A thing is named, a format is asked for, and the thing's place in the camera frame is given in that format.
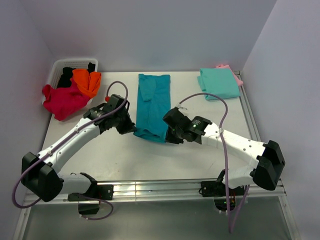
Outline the teal t shirt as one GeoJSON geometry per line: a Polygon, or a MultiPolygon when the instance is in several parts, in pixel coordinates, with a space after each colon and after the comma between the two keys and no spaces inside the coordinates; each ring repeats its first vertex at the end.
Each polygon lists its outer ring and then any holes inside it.
{"type": "Polygon", "coordinates": [[[136,131],[144,140],[164,143],[168,126],[164,115],[171,109],[171,77],[164,75],[138,75],[136,131]]]}

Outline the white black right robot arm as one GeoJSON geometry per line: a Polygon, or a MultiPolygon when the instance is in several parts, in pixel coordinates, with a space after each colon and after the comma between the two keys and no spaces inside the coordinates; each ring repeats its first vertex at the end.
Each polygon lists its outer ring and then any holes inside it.
{"type": "Polygon", "coordinates": [[[175,107],[167,112],[163,121],[167,124],[166,141],[182,144],[184,141],[221,149],[246,163],[246,166],[223,169],[216,180],[202,181],[203,197],[224,197],[227,194],[241,196],[244,187],[257,185],[274,191],[285,167],[285,159],[279,144],[247,139],[227,130],[201,116],[189,119],[175,107]]]}

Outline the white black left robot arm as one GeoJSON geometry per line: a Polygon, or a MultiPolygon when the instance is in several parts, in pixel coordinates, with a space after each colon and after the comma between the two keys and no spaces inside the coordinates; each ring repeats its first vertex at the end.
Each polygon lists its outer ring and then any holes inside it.
{"type": "Polygon", "coordinates": [[[22,158],[21,183],[42,201],[49,202],[60,194],[79,195],[91,200],[98,195],[98,182],[87,173],[61,175],[68,160],[84,145],[112,128],[124,135],[136,131],[129,115],[130,103],[117,94],[90,108],[74,128],[57,142],[37,154],[22,158]]]}

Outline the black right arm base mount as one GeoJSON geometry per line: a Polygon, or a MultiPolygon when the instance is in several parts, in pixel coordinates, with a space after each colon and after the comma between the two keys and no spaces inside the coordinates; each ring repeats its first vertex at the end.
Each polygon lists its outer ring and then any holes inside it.
{"type": "MultiPolygon", "coordinates": [[[[204,198],[213,197],[215,207],[220,212],[228,212],[226,189],[223,183],[216,181],[201,181],[198,193],[204,198]]],[[[237,206],[236,197],[243,196],[244,193],[245,188],[243,186],[234,189],[229,188],[229,208],[231,211],[237,206]]]]}

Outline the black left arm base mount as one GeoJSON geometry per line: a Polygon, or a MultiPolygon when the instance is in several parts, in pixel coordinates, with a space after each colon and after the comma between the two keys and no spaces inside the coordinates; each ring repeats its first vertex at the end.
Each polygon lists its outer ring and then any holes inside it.
{"type": "Polygon", "coordinates": [[[114,186],[112,184],[98,184],[90,189],[86,193],[71,193],[67,197],[68,202],[78,202],[78,213],[82,217],[88,217],[89,219],[102,219],[109,217],[113,211],[114,206],[110,203],[113,199],[114,186]],[[102,204],[110,206],[110,212],[104,217],[91,217],[96,215],[102,208],[102,204]]]}

